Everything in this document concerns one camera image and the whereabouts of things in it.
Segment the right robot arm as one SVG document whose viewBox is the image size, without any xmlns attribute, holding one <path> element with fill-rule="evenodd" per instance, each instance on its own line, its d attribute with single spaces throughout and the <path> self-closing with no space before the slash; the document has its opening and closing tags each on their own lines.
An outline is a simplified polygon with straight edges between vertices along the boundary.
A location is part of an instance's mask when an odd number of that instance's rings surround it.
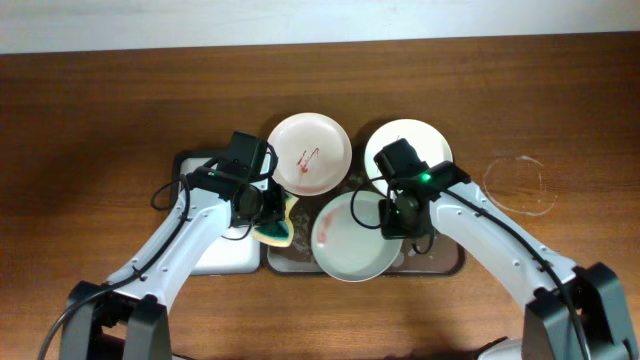
<svg viewBox="0 0 640 360">
<path fill-rule="evenodd" d="M 450 161 L 429 166 L 406 139 L 374 162 L 387 183 L 380 201 L 386 239 L 437 231 L 471 254 L 524 313 L 521 339 L 487 345 L 480 359 L 616 359 L 639 356 L 621 281 L 606 265 L 588 268 L 544 245 L 486 199 Z"/>
</svg>

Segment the green yellow sponge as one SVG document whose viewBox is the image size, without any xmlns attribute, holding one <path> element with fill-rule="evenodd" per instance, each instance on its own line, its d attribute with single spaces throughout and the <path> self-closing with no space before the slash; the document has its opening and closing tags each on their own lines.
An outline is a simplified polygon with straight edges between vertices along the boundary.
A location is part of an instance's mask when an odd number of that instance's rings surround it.
<svg viewBox="0 0 640 360">
<path fill-rule="evenodd" d="M 284 219 L 278 220 L 273 224 L 256 226 L 251 231 L 252 238 L 271 247 L 289 247 L 293 242 L 295 234 L 295 228 L 291 220 L 291 211 L 298 200 L 298 197 L 286 192 Z"/>
</svg>

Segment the white grey plate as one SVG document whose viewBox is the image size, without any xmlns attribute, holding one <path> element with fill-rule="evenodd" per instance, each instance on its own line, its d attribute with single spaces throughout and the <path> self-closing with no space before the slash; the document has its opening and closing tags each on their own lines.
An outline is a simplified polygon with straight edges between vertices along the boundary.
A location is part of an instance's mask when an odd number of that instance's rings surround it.
<svg viewBox="0 0 640 360">
<path fill-rule="evenodd" d="M 400 240 L 386 240 L 372 226 L 380 222 L 377 193 L 347 192 L 321 210 L 311 233 L 311 249 L 327 275 L 364 282 L 384 273 L 401 252 Z"/>
</svg>

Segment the small black tray white liner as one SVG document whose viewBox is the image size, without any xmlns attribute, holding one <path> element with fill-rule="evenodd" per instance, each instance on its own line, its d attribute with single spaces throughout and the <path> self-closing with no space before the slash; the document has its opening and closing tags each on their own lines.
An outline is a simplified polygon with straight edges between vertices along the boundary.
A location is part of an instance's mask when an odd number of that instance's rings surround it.
<svg viewBox="0 0 640 360">
<path fill-rule="evenodd" d="M 187 174 L 203 165 L 215 150 L 185 150 L 179 152 L 173 160 L 171 180 L 177 180 L 181 174 Z M 245 229 L 229 229 L 227 237 L 239 238 Z M 215 240 L 204 252 L 191 276 L 219 276 L 250 274 L 258 270 L 261 261 L 261 244 L 251 236 L 233 241 L 225 238 Z"/>
</svg>

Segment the large brown tray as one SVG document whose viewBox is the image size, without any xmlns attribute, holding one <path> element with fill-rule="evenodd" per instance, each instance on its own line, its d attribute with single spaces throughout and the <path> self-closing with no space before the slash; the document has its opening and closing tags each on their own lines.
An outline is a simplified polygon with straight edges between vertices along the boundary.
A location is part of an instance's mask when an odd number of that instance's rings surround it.
<svg viewBox="0 0 640 360">
<path fill-rule="evenodd" d="M 362 170 L 351 171 L 330 192 L 301 197 L 291 211 L 294 239 L 287 248 L 262 247 L 262 265 L 280 276 L 322 276 L 311 249 L 311 231 L 316 216 L 333 198 L 350 191 L 367 179 Z M 395 277 L 451 276 L 465 263 L 465 252 L 453 240 L 436 235 L 403 243 L 398 258 L 385 272 Z"/>
</svg>

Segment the cream plate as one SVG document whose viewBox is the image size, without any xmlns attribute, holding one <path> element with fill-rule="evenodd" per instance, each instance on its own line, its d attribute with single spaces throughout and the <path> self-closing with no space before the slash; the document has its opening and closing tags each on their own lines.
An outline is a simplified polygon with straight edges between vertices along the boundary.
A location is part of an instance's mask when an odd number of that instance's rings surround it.
<svg viewBox="0 0 640 360">
<path fill-rule="evenodd" d="M 388 181 L 417 174 L 424 162 L 429 168 L 453 161 L 451 148 L 433 126 L 414 119 L 398 119 L 375 130 L 366 143 L 364 166 L 373 186 L 385 195 Z"/>
</svg>

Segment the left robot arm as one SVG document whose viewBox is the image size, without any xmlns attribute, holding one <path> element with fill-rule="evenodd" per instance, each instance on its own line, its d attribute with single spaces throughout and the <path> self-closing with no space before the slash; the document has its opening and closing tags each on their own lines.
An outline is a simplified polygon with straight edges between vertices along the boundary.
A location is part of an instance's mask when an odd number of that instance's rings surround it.
<svg viewBox="0 0 640 360">
<path fill-rule="evenodd" d="M 54 335 L 62 359 L 172 359 L 168 315 L 198 261 L 231 228 L 248 231 L 285 218 L 285 193 L 272 178 L 274 147 L 236 132 L 227 148 L 182 174 L 167 217 L 103 284 L 79 282 L 41 345 Z"/>
</svg>

